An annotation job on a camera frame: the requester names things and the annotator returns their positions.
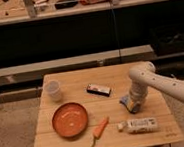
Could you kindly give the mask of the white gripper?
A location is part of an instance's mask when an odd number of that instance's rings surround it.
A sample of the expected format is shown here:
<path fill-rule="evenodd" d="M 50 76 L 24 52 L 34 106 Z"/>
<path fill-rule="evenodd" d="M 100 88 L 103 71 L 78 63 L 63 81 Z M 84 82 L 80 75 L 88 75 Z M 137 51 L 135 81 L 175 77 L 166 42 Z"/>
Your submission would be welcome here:
<path fill-rule="evenodd" d="M 129 90 L 129 96 L 135 105 L 143 105 L 148 93 L 148 87 L 140 83 L 132 83 Z"/>

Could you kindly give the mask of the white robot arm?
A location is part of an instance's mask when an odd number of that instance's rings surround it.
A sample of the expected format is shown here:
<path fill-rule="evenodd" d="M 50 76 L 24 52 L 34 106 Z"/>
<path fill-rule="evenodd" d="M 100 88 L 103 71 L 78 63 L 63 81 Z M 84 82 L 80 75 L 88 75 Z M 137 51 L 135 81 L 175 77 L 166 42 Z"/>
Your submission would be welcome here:
<path fill-rule="evenodd" d="M 129 78 L 132 83 L 129 96 L 132 101 L 133 113 L 141 110 L 148 87 L 157 89 L 184 103 L 184 81 L 158 75 L 155 71 L 155 66 L 148 61 L 130 68 Z"/>

